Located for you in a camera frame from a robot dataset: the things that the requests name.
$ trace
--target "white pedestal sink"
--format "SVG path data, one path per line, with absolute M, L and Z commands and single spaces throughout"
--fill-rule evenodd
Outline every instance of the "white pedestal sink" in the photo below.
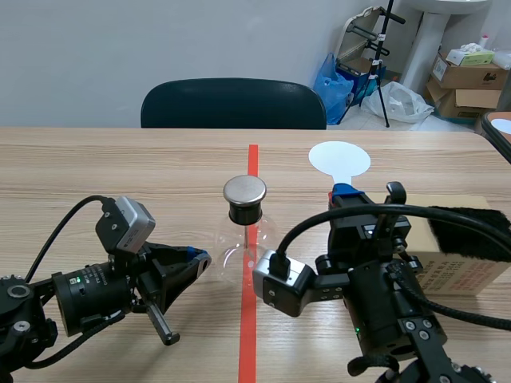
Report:
M 438 47 L 451 14 L 471 14 L 489 4 L 489 0 L 405 0 L 424 12 L 422 25 L 406 62 L 401 83 L 422 93 L 433 66 Z

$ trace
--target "black chair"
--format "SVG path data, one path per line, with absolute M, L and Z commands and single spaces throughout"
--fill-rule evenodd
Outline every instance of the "black chair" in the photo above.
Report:
M 144 99 L 142 128 L 326 129 L 325 108 L 307 86 L 249 78 L 158 85 Z

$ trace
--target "white plastic bag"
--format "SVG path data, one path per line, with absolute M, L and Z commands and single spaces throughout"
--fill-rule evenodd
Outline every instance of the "white plastic bag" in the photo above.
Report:
M 414 124 L 426 119 L 434 111 L 434 107 L 429 106 L 421 96 L 397 82 L 385 85 L 382 95 L 386 114 L 392 120 Z M 362 108 L 383 117 L 378 91 L 364 99 Z
M 511 49 L 495 49 L 495 57 L 492 63 L 505 70 L 511 69 Z

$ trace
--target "blue plastic bag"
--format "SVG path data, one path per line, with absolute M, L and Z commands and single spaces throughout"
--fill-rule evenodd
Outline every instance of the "blue plastic bag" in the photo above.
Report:
M 346 110 L 347 98 L 352 88 L 353 81 L 348 81 L 335 72 L 334 54 L 329 53 L 314 83 L 314 90 L 321 97 L 327 111 L 327 124 L 338 124 Z

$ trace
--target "red tape line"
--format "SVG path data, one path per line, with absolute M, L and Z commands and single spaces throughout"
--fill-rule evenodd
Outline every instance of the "red tape line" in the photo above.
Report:
M 248 175 L 259 176 L 259 147 L 248 146 Z M 241 290 L 240 361 L 238 383 L 257 381 L 257 311 L 256 294 L 252 285 L 252 269 L 257 262 L 257 227 L 248 228 L 248 246 L 251 254 L 243 255 L 243 285 Z

